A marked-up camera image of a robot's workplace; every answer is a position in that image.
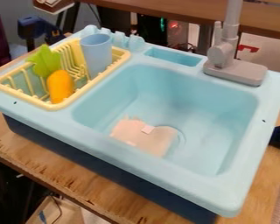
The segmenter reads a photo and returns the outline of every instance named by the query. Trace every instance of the drain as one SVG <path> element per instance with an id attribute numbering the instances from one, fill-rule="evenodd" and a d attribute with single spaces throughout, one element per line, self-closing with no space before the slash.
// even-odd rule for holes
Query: drain
<path id="1" fill-rule="evenodd" d="M 177 131 L 176 137 L 173 139 L 171 146 L 169 147 L 168 151 L 176 150 L 177 148 L 184 147 L 186 144 L 186 137 L 182 131 L 179 129 L 172 127 L 171 125 L 158 125 L 155 127 L 170 127 Z"/>

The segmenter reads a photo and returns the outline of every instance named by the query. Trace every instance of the green leaf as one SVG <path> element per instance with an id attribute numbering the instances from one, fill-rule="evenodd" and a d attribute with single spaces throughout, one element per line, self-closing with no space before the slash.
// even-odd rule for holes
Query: green leaf
<path id="1" fill-rule="evenodd" d="M 34 63 L 33 72 L 44 78 L 61 69 L 60 53 L 52 52 L 48 45 L 42 45 L 38 51 L 27 58 L 26 61 Z"/>

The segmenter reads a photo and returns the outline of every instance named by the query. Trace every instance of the orange toy fruit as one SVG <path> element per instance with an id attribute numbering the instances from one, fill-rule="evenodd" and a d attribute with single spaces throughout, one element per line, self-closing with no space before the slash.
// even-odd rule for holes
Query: orange toy fruit
<path id="1" fill-rule="evenodd" d="M 65 70 L 57 70 L 46 80 L 51 103 L 60 103 L 74 93 L 74 81 Z"/>

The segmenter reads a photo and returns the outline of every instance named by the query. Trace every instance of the dark blue base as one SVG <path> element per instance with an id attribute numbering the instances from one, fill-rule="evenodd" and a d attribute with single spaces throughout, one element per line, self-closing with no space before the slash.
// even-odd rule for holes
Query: dark blue base
<path id="1" fill-rule="evenodd" d="M 96 172 L 119 185 L 129 188 L 131 191 L 144 196 L 148 200 L 156 202 L 160 206 L 165 207 L 194 223 L 213 223 L 215 220 L 216 214 L 209 212 L 201 206 L 197 206 L 174 193 L 168 192 L 157 185 L 153 185 L 151 182 L 119 169 L 112 164 L 106 163 L 48 136 L 47 134 L 33 129 L 30 126 L 18 122 L 7 115 L 5 115 L 4 118 L 13 132 L 26 137 L 34 143 L 40 144 L 79 165 L 83 165 L 92 172 Z"/>

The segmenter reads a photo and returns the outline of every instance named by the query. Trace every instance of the faucet handle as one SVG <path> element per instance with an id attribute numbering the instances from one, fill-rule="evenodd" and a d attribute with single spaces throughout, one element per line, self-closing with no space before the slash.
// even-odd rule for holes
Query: faucet handle
<path id="1" fill-rule="evenodd" d="M 214 45 L 218 46 L 222 41 L 222 25 L 221 21 L 214 22 L 213 26 Z"/>

